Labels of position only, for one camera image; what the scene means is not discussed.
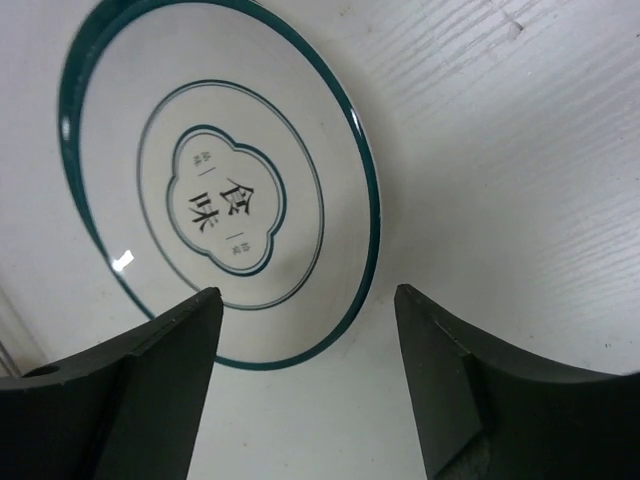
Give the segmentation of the white plate dark rim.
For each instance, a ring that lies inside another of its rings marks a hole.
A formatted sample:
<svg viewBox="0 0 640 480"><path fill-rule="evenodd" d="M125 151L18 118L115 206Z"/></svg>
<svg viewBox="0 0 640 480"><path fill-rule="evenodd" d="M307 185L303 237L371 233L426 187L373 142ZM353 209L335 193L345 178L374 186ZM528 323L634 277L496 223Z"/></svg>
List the white plate dark rim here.
<svg viewBox="0 0 640 480"><path fill-rule="evenodd" d="M61 75L80 218L147 318L208 287L220 363L276 370L339 339L381 237L373 152L312 45L256 1L102 1Z"/></svg>

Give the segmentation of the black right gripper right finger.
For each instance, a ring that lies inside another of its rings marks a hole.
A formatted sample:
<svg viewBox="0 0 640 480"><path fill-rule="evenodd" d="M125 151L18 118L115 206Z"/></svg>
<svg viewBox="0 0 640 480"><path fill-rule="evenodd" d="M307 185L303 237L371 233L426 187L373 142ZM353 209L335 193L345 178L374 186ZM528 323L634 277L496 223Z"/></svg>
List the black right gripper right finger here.
<svg viewBox="0 0 640 480"><path fill-rule="evenodd" d="M635 479L639 377L514 346L415 287L394 296L401 355L431 479Z"/></svg>

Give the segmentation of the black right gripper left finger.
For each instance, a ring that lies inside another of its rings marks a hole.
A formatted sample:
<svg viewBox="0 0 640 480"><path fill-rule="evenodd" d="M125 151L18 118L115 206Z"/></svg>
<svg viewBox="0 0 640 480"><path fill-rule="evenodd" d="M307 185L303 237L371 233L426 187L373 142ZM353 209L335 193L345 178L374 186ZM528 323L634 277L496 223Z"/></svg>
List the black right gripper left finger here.
<svg viewBox="0 0 640 480"><path fill-rule="evenodd" d="M1 381L4 479L184 479L218 349L208 287L95 347Z"/></svg>

